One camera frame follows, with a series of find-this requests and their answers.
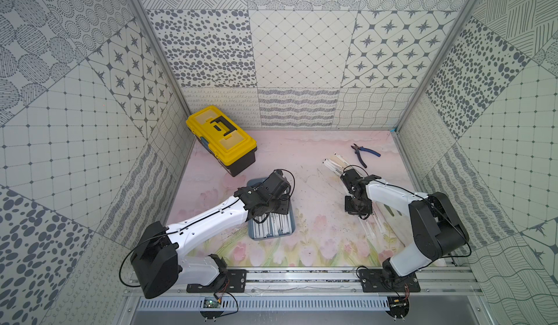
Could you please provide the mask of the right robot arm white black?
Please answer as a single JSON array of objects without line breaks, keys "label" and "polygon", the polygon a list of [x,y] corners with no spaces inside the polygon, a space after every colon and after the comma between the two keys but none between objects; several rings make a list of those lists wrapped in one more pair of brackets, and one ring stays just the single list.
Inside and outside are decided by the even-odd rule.
[{"label": "right robot arm white black", "polygon": [[383,262],[384,279],[402,279],[463,246],[470,247],[469,234],[445,194],[412,192],[376,175],[363,177],[353,166],[344,168],[340,178],[349,193],[347,213],[366,220],[373,214],[373,204],[381,203],[410,219],[413,241]]}]

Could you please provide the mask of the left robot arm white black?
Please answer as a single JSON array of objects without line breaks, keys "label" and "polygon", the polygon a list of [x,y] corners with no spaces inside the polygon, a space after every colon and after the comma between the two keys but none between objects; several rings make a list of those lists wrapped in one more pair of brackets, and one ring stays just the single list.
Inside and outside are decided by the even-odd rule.
[{"label": "left robot arm white black", "polygon": [[288,214],[295,184],[291,172],[275,169],[262,182],[238,188],[221,204],[191,219],[169,226],[150,224],[126,257],[144,298],[159,297],[175,284],[226,292],[232,278],[224,259],[216,254],[191,257],[190,252],[230,228],[251,220],[263,223],[271,214]]}]

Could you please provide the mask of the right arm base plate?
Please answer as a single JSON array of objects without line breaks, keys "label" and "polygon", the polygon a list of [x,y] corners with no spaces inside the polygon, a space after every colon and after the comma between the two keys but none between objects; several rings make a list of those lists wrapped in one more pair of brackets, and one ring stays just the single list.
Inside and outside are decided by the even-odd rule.
[{"label": "right arm base plate", "polygon": [[363,292],[420,292],[421,287],[415,273],[408,276],[391,276],[388,272],[377,268],[366,268],[360,266],[357,268],[356,276],[360,280]]}]

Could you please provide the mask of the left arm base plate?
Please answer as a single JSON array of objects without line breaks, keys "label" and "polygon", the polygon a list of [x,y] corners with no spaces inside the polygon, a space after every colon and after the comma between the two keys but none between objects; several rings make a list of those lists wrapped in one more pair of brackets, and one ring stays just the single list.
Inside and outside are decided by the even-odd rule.
[{"label": "left arm base plate", "polygon": [[230,269],[220,273],[209,285],[187,285],[187,293],[244,293],[246,287],[246,269]]}]

